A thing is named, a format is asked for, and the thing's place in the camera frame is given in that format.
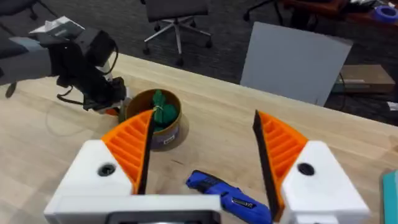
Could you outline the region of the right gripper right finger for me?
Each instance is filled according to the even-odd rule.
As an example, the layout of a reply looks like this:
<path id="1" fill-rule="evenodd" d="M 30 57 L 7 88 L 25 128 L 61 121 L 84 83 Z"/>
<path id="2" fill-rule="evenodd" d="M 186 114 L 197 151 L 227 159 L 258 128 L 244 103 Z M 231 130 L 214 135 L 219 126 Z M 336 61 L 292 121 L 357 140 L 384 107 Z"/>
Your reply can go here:
<path id="1" fill-rule="evenodd" d="M 252 129 L 272 223 L 364 223 L 370 217 L 326 143 L 259 110 Z"/>

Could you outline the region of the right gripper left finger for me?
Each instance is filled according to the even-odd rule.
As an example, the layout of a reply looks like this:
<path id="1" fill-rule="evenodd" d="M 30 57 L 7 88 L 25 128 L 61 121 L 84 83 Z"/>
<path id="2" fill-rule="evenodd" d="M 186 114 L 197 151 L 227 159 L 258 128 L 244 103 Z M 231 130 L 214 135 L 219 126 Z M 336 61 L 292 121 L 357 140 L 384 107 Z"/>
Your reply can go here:
<path id="1" fill-rule="evenodd" d="M 83 143 L 61 180 L 65 195 L 143 195 L 152 140 L 154 111 L 141 112 Z"/>

